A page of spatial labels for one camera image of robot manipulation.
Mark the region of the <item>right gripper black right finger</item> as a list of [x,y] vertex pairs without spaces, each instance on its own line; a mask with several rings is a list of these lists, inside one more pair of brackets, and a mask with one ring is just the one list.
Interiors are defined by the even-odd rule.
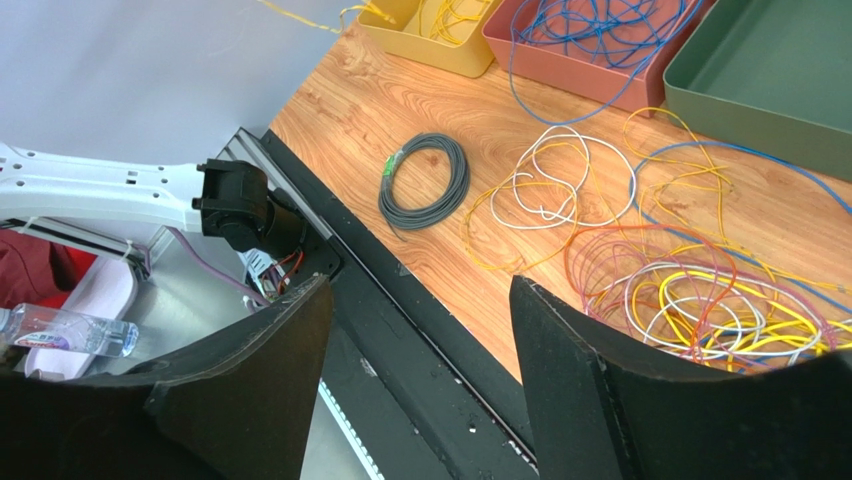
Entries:
[[544,479],[847,479],[851,356],[739,375],[645,345],[517,276],[510,309]]

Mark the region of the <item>dark red cloth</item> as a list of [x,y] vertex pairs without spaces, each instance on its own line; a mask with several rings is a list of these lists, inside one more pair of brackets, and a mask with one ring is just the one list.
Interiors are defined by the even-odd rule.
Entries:
[[61,307],[95,259],[84,251],[2,230],[1,307]]

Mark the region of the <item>red plastic bin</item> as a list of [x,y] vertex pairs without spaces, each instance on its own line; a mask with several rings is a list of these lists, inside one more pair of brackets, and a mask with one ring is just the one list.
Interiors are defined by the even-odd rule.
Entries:
[[647,113],[662,75],[709,1],[505,1],[483,27],[499,66],[599,102]]

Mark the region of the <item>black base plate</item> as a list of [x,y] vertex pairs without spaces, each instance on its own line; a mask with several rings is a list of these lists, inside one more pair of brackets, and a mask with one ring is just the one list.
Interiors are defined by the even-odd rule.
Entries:
[[519,383],[273,132],[276,177],[340,259],[324,374],[386,479],[534,479]]

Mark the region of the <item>green plastic bin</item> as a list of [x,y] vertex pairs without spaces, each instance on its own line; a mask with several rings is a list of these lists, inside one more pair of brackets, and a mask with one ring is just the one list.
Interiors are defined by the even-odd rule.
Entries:
[[663,82],[694,131],[850,180],[850,2],[718,1]]

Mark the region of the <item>yellow plastic bin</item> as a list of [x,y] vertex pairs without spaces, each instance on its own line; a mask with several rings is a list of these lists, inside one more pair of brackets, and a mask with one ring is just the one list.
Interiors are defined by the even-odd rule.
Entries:
[[500,0],[370,1],[355,21],[387,54],[468,78],[494,61],[483,35]]

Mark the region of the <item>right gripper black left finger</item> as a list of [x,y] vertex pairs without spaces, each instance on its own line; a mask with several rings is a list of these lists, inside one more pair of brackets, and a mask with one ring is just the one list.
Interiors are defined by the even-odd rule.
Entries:
[[296,479],[333,314],[328,277],[121,375],[1,379],[5,479]]

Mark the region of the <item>clear plastic water bottle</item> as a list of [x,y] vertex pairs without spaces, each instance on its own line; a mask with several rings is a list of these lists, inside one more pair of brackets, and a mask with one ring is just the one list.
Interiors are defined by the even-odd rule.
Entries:
[[15,346],[123,358],[138,337],[138,327],[122,320],[33,304],[1,309],[1,338]]

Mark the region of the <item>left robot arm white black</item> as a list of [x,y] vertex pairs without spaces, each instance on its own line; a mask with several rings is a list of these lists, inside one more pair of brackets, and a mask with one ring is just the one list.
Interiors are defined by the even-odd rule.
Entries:
[[283,258],[305,222],[245,161],[134,164],[1,146],[1,217],[129,221],[224,239]]

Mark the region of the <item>pink plastic tray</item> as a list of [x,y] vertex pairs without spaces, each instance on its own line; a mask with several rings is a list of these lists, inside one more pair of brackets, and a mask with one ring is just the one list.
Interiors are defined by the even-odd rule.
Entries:
[[[136,297],[136,275],[123,261],[97,258],[62,306],[90,317],[122,320]],[[83,377],[104,355],[31,349],[23,363],[26,377],[67,381]]]

